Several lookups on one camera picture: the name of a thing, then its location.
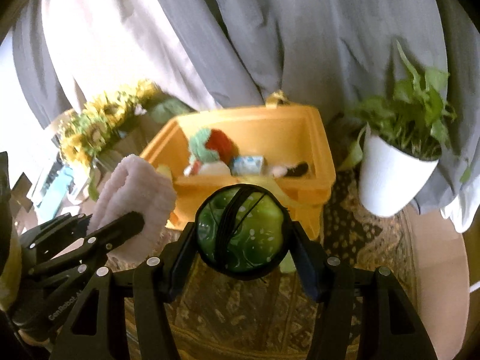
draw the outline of pink cloth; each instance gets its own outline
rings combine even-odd
[[[143,215],[142,232],[112,250],[109,256],[126,263],[139,263],[159,253],[174,241],[165,230],[175,207],[176,192],[172,181],[157,173],[144,159],[129,155],[115,168],[94,207],[87,233],[90,234],[128,212]]]

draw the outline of white flower pot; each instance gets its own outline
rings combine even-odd
[[[392,216],[422,189],[438,164],[421,161],[387,144],[367,128],[358,194],[377,216]]]

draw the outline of floor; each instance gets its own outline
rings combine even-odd
[[[480,281],[480,211],[477,211],[470,229],[463,233],[463,239],[469,261],[470,285],[473,285]],[[479,344],[480,289],[470,294],[469,322],[466,326],[464,349],[457,359],[466,359],[472,349],[478,347]]]
[[[461,350],[469,315],[469,269],[462,236],[440,211],[407,207],[417,275],[418,313],[438,360]]]

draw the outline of artificial sunflower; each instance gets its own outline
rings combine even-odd
[[[136,109],[161,94],[152,81],[141,80],[135,86],[122,85],[113,93],[103,92],[85,104],[85,109],[70,115],[60,127],[60,149],[63,159],[73,166],[90,171],[99,153],[119,138],[120,127],[138,115]]]

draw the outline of black mount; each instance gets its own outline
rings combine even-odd
[[[43,237],[47,231],[50,237],[52,232],[57,233],[67,242],[76,231],[85,236],[84,221],[89,218],[72,218],[63,219],[68,230],[51,223],[23,240],[24,252],[35,253],[30,249],[33,242],[38,246],[32,249],[39,249],[37,264],[26,267],[23,296],[19,297],[13,313],[16,325],[37,339],[50,337],[63,325],[51,360],[127,360],[123,300],[133,297],[142,358],[179,360],[164,303],[171,303],[182,292],[198,252],[195,223],[188,223],[179,240],[167,244],[159,257],[151,257],[128,271],[112,273],[102,265],[108,250],[141,230],[143,220],[136,213],[91,234],[73,252],[50,261],[39,260],[42,253],[55,252],[48,249],[45,253],[42,249],[46,248],[44,245],[51,248],[50,245],[56,244],[44,244],[49,242],[49,237]],[[419,316],[388,268],[380,267],[375,272],[352,269],[338,258],[328,257],[320,244],[308,239],[300,223],[291,225],[289,250],[305,293],[315,302],[323,303],[308,360],[345,358],[354,298],[359,296],[364,302],[358,360],[437,359]],[[89,243],[88,239],[93,237],[95,241]],[[86,269],[81,272],[83,264]],[[46,288],[59,281],[61,284],[45,295]],[[42,291],[43,297],[32,300],[32,296]],[[75,299],[67,304],[72,294]],[[48,317],[61,306],[63,310],[51,321]]]

